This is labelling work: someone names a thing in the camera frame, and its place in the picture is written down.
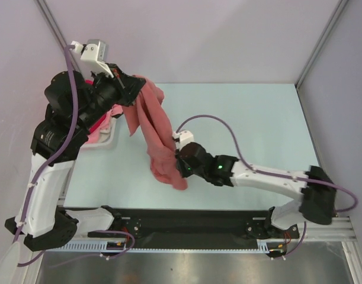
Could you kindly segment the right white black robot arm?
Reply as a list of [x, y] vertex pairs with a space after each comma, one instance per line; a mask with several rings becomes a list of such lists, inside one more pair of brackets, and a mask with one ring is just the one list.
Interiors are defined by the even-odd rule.
[[337, 190], [318, 166], [306, 172], [247, 166], [235, 156], [212, 156], [196, 142], [177, 143], [175, 157], [176, 168], [184, 178], [195, 175], [214, 186], [250, 187], [291, 198], [268, 210], [260, 238], [279, 237], [299, 222], [332, 224]]

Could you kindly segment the salmon pink t shirt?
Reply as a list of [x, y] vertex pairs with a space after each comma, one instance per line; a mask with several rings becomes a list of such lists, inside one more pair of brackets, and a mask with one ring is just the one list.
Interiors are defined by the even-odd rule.
[[164, 92], [148, 78], [144, 80], [146, 83], [140, 90], [135, 104], [122, 107], [130, 135], [138, 128], [142, 130], [150, 158], [150, 171], [154, 178], [183, 191], [188, 185], [176, 168], [172, 125], [162, 108]]

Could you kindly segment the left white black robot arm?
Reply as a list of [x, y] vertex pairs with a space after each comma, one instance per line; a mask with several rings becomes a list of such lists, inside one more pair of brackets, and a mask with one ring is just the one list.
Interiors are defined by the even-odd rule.
[[119, 213], [109, 206], [73, 211], [57, 203], [91, 128], [113, 106], [132, 106], [146, 83], [115, 64], [109, 68], [111, 76], [93, 73], [92, 83], [77, 71], [60, 72], [45, 89], [48, 105], [31, 142], [25, 200], [18, 215], [5, 222], [33, 252], [63, 247], [76, 235], [104, 231], [114, 237], [121, 232]]

